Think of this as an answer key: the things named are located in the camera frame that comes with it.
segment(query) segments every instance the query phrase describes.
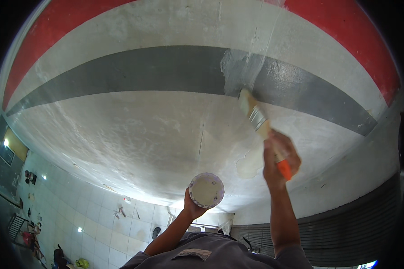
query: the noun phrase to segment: crack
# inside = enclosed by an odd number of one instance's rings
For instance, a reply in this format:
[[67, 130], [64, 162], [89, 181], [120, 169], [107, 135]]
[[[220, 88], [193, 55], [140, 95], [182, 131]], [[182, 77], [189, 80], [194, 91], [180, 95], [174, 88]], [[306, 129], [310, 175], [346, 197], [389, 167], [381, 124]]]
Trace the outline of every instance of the crack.
[[202, 138], [203, 138], [203, 131], [202, 131], [202, 135], [201, 135], [201, 144], [200, 144], [200, 146], [199, 146], [199, 154], [198, 154], [198, 157], [200, 157], [200, 155], [201, 155]]

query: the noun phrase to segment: hand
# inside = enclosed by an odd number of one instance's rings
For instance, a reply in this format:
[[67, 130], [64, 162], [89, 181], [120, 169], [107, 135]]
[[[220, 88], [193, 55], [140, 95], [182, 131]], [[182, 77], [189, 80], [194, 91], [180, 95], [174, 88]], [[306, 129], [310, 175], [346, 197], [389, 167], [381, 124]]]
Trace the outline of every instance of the hand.
[[268, 134], [268, 139], [264, 141], [264, 147], [263, 158], [265, 161], [265, 167], [263, 169], [263, 176], [268, 187], [282, 186], [285, 184], [286, 179], [277, 169], [274, 148], [277, 148], [289, 162], [292, 176], [298, 172], [299, 166], [301, 166], [301, 158], [299, 158], [296, 153], [295, 147], [290, 138], [272, 129]]
[[199, 207], [193, 202], [192, 198], [190, 198], [189, 188], [187, 188], [186, 196], [184, 197], [184, 209], [182, 212], [186, 214], [188, 218], [195, 220], [202, 216], [206, 212], [206, 210], [208, 209]]

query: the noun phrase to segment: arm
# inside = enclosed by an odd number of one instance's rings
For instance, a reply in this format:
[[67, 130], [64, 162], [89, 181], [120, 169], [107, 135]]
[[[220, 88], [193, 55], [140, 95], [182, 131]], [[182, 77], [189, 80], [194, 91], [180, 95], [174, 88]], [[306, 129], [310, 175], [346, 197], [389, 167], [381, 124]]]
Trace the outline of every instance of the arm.
[[281, 150], [289, 162], [292, 175], [295, 175], [301, 165], [301, 159], [296, 153], [291, 140], [285, 135], [272, 130], [264, 141], [264, 178], [271, 194], [271, 239], [274, 243], [275, 254], [292, 245], [301, 245], [298, 222], [290, 203], [285, 186], [286, 180], [275, 164], [274, 147]]
[[190, 198], [189, 188], [186, 189], [184, 209], [167, 229], [151, 242], [145, 249], [145, 253], [154, 256], [177, 247], [180, 239], [187, 231], [190, 224], [202, 216], [207, 209], [198, 207]]

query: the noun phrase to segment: window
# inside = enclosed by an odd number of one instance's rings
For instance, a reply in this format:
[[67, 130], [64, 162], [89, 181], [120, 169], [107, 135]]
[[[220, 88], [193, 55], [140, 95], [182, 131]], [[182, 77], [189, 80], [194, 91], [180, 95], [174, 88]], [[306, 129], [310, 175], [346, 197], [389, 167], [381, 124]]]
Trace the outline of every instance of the window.
[[15, 153], [5, 145], [5, 143], [2, 143], [0, 146], [0, 157], [5, 161], [6, 164], [11, 165], [12, 160], [14, 157]]

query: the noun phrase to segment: paint brush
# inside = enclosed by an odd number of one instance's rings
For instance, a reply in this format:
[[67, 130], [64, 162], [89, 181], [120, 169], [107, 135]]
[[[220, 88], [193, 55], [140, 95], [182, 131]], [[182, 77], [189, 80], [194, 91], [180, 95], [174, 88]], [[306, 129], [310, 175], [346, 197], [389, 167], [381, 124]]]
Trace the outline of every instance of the paint brush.
[[[239, 107], [247, 116], [256, 133], [264, 140], [268, 139], [268, 133], [271, 130], [270, 121], [248, 89], [241, 89], [238, 102]], [[274, 148], [274, 152], [278, 170], [286, 180], [291, 180], [292, 173], [290, 171], [289, 162], [285, 159], [283, 154], [281, 154], [278, 148]]]

